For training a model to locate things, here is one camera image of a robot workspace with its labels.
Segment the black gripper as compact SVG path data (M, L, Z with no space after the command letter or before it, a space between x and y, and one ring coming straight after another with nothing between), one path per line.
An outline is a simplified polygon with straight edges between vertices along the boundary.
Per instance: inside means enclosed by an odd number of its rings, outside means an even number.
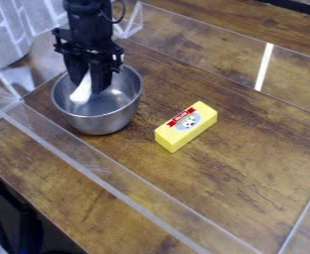
M100 94L110 86L113 72L123 65L125 49L113 41L113 25L125 15L113 18L111 0L63 0L70 27L56 28L56 52L64 56L71 80L79 85L88 71L91 90Z

